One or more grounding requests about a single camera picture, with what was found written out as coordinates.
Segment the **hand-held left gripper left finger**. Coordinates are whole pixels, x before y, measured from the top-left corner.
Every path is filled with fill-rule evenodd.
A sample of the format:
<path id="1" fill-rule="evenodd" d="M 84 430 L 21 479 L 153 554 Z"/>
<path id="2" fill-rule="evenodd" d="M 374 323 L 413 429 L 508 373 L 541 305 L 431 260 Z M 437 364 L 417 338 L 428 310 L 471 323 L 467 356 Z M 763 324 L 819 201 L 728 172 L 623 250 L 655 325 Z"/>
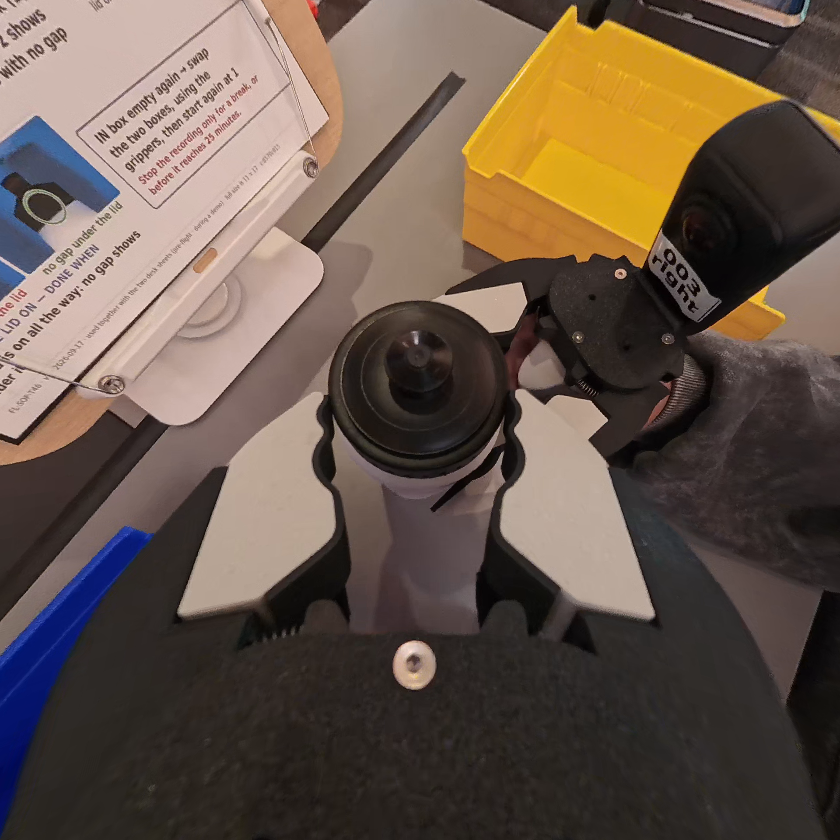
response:
<path id="1" fill-rule="evenodd" d="M 178 617 L 254 613 L 289 631 L 331 601 L 348 623 L 350 546 L 334 477 L 329 399 L 315 392 L 229 461 Z"/>

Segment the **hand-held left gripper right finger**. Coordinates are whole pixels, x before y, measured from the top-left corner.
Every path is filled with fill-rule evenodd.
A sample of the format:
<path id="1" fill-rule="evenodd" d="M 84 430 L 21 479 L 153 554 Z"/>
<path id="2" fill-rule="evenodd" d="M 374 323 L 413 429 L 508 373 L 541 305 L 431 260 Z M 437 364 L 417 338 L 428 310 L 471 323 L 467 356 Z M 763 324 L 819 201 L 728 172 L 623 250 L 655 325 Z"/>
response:
<path id="1" fill-rule="evenodd" d="M 650 624 L 644 574 L 604 458 L 549 405 L 509 395 L 503 483 L 476 578 L 478 622 L 520 605 L 530 635 L 563 636 L 580 614 Z"/>

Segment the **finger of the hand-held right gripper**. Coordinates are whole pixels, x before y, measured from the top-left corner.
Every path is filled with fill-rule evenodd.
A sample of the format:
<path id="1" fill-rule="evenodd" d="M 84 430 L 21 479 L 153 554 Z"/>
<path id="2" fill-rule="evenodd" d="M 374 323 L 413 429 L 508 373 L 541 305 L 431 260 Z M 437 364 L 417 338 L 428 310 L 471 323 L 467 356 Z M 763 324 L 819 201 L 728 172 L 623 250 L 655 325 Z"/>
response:
<path id="1" fill-rule="evenodd" d="M 515 334 L 529 307 L 525 286 L 520 281 L 453 291 L 435 298 L 434 302 L 464 313 L 497 337 Z"/>
<path id="2" fill-rule="evenodd" d="M 501 487 L 503 449 L 492 449 L 466 477 L 458 479 L 431 508 L 437 535 L 446 543 L 473 545 L 486 537 Z"/>

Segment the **white plastic bottle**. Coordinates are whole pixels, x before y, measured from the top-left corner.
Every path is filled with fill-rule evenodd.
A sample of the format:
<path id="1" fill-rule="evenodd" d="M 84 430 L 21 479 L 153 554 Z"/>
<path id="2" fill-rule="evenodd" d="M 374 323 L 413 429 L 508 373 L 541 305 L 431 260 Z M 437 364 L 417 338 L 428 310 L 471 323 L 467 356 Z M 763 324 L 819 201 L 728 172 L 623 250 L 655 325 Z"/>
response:
<path id="1" fill-rule="evenodd" d="M 477 455 L 471 457 L 466 465 L 450 469 L 441 476 L 426 478 L 398 476 L 385 471 L 366 460 L 352 446 L 339 428 L 335 428 L 333 438 L 340 441 L 351 460 L 374 481 L 391 493 L 409 500 L 432 499 L 431 511 L 439 510 L 453 500 L 472 482 L 482 480 L 496 466 L 503 450 L 503 433 L 498 427 L 494 439 L 488 442 Z"/>

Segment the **black bottle lid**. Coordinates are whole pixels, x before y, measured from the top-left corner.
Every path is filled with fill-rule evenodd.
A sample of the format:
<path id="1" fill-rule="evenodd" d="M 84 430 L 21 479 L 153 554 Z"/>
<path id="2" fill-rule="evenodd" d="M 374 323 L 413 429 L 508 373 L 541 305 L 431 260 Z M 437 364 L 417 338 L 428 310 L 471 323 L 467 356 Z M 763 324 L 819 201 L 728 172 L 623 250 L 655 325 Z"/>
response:
<path id="1" fill-rule="evenodd" d="M 472 462 L 496 438 L 508 391 L 498 341 L 433 301 L 373 311 L 343 338 L 329 371 L 333 420 L 354 452 L 408 479 Z"/>

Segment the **yellow plastic bin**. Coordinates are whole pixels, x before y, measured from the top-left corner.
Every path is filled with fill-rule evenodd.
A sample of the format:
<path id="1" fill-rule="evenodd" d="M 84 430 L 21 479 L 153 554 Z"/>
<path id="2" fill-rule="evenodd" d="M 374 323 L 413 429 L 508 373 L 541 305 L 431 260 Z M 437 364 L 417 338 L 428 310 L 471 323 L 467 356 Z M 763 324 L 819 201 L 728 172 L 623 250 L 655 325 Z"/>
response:
<path id="1" fill-rule="evenodd" d="M 566 10 L 463 148 L 463 239 L 502 261 L 641 266 L 688 162 L 782 98 L 616 23 Z"/>

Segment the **blue plastic bin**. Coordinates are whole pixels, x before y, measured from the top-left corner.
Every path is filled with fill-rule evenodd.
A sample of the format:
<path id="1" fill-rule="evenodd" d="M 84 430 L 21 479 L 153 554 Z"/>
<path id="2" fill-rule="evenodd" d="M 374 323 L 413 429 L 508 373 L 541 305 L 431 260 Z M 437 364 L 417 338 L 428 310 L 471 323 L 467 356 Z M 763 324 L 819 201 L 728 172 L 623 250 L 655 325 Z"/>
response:
<path id="1" fill-rule="evenodd" d="M 122 528 L 2 653 L 2 825 L 41 712 L 71 649 L 102 598 L 152 537 Z"/>

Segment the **person's right hand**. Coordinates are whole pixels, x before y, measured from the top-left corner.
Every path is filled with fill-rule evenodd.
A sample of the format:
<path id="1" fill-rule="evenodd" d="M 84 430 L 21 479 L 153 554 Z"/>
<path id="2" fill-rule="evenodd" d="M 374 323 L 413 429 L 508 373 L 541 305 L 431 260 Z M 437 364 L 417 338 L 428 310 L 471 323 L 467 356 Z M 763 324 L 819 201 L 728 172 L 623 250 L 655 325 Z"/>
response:
<path id="1" fill-rule="evenodd" d="M 539 342 L 537 326 L 539 317 L 533 313 L 523 317 L 506 352 L 507 377 L 509 390 L 519 388 L 519 372 L 523 362 Z"/>

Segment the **black dual trash bin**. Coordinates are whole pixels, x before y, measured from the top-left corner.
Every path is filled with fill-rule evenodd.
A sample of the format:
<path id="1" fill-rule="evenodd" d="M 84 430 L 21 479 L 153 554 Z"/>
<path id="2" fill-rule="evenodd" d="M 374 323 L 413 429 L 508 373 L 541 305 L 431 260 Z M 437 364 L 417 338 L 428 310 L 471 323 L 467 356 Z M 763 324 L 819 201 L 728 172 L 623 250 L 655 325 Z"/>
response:
<path id="1" fill-rule="evenodd" d="M 583 21 L 611 20 L 755 81 L 804 21 L 809 1 L 594 1 Z"/>

